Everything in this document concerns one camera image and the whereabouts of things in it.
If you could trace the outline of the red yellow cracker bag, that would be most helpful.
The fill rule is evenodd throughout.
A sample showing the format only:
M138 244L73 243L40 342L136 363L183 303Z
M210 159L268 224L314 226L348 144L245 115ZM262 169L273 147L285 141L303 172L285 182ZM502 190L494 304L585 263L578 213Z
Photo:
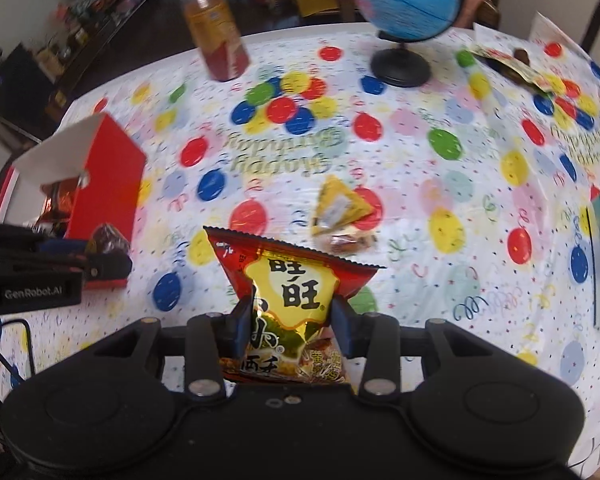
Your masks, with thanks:
M248 304L246 346L221 360L225 376L236 382L344 382L342 356L328 328L330 304L337 296L355 296L380 267L246 232L204 230L234 293Z

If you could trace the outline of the orange foil snack packet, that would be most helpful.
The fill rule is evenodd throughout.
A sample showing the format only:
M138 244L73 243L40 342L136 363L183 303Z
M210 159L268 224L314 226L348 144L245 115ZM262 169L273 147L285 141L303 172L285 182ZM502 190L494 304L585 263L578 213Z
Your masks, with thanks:
M40 189L45 195L45 200L38 222L68 221L76 201L76 190L79 188L79 182L79 177L73 177L42 184Z

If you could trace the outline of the small brown candy packet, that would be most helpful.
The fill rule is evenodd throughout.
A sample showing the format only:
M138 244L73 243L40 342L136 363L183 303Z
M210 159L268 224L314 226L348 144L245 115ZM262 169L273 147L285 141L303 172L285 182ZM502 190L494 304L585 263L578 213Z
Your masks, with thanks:
M344 229L321 235L317 239L317 246L323 252L338 256L356 255L372 249L377 243L377 236L373 231L361 231L355 228Z

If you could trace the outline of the yellow triangular snack packet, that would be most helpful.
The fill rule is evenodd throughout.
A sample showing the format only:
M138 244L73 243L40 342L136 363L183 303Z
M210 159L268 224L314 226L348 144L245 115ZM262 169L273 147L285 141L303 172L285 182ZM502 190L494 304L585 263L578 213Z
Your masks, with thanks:
M311 234L338 231L374 212L374 207L340 179L330 174L318 193Z

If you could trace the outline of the black sesame snack packet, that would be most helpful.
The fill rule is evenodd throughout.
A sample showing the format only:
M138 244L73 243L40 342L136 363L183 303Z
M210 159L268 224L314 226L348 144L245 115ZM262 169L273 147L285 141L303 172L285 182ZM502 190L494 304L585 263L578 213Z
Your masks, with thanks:
M121 252L127 254L130 250L130 243L125 236L111 223L103 223L92 233L86 243L85 252L87 254L112 254Z

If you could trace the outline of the red cardboard box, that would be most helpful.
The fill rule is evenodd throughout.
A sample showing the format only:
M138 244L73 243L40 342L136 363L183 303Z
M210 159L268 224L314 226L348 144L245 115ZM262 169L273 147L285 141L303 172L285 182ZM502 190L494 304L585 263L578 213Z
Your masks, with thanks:
M12 162L7 173L17 183L12 194L0 195L0 224L65 240L89 240L98 226L111 223L131 243L146 162L144 151L109 114L88 116ZM40 186L73 177L80 182L70 219L38 222L45 200ZM123 287L128 279L84 288Z

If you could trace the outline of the birthday balloon tablecloth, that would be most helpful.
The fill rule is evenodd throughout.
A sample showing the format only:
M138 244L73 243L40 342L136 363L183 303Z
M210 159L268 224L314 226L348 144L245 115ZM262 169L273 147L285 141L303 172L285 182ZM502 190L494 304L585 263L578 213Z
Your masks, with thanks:
M166 325L230 310L236 296L204 230L312 244L328 177L373 212L356 224L377 275L353 300L404 325L445 318L570 385L585 408L571 463L600 466L600 322L591 203L600 194L600 68L542 21L526 45L549 96L477 61L451 29L416 44L432 76L417 89L370 73L382 47L363 24L265 32L249 70L212 81L187 51L75 100L65 125L99 112L146 153L118 290L0 328L0 396L144 315Z

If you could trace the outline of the tv console cabinet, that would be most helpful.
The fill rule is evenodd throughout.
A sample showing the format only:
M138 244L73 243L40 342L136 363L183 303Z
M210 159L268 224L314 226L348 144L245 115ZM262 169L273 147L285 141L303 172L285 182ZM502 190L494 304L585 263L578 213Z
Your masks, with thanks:
M0 63L0 122L36 134L59 122L73 90L146 0L76 0L65 8L69 57L17 44Z

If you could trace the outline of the orange juice bottle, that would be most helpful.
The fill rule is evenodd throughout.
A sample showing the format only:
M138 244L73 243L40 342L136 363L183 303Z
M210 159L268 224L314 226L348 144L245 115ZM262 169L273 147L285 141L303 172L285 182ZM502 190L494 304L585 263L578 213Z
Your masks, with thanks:
M249 56L226 0L181 0L183 15L209 76L234 80L249 66Z

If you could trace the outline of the dark wrapper near globe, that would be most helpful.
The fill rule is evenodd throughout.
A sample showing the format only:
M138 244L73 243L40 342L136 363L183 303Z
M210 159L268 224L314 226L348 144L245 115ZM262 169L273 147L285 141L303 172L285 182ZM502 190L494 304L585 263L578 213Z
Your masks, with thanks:
M542 74L513 55L478 44L470 46L469 52L514 84L521 84L543 93L553 92L552 85Z

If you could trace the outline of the blue desk globe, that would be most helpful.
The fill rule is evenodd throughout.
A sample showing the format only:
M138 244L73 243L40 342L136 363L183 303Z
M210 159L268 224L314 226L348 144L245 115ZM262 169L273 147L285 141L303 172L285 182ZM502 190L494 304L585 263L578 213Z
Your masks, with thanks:
M370 70L398 88L417 88L431 77L429 62L408 46L446 32L460 16L464 0L355 0L358 12L392 48L373 54Z

